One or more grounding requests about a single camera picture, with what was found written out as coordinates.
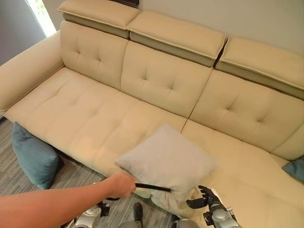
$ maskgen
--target white wall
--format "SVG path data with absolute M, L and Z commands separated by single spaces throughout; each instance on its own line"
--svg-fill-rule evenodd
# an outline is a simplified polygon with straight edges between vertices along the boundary
M 0 65 L 44 38 L 24 0 L 0 0 Z
M 60 23 L 63 20 L 62 13 L 57 11 L 57 8 L 61 5 L 64 0 L 42 0 L 44 6 L 47 8 L 47 12 L 58 31 L 60 29 Z
M 43 0 L 59 28 L 56 8 L 64 0 Z M 153 10 L 228 35 L 242 36 L 286 50 L 304 52 L 303 0 L 140 0 L 140 9 Z

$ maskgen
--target leather sofa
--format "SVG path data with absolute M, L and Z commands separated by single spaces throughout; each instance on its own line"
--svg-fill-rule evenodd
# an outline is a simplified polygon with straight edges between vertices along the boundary
M 105 176 L 168 123 L 219 162 L 201 184 L 243 227 L 304 227 L 304 185 L 281 169 L 304 152 L 302 56 L 107 0 L 59 11 L 0 67 L 0 114 Z

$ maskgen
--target pillow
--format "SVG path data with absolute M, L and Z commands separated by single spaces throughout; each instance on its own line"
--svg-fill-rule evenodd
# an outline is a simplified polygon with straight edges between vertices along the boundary
M 167 124 L 116 163 L 142 183 L 172 189 L 150 190 L 152 201 L 183 217 L 192 213 L 185 201 L 216 164 L 211 156 Z
M 58 167 L 58 155 L 53 147 L 33 136 L 17 122 L 13 126 L 12 141 L 24 173 L 40 189 L 48 189 Z
M 298 160 L 288 163 L 282 169 L 290 176 L 304 181 L 304 156 Z

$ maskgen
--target carpet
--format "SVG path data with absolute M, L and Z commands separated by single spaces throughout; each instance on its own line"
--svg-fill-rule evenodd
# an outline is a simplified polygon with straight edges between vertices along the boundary
M 3 118 L 0 120 L 0 195 L 10 195 L 39 190 L 21 170 L 11 143 L 13 124 Z M 78 187 L 98 182 L 105 177 L 59 152 L 64 161 L 64 167 L 56 176 L 51 188 Z M 155 206 L 150 199 L 141 198 L 135 194 L 110 203 L 110 214 L 102 217 L 98 228 L 117 228 L 125 221 L 133 220 L 133 205 L 142 204 L 144 228 L 170 228 L 171 214 Z

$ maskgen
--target blue cushion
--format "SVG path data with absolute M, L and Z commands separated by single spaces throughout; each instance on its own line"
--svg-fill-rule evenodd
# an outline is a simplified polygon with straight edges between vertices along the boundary
M 304 181 L 304 156 L 298 160 L 288 163 L 282 169 L 292 177 Z
M 48 189 L 56 175 L 58 155 L 53 147 L 14 123 L 13 149 L 18 162 L 33 184 Z

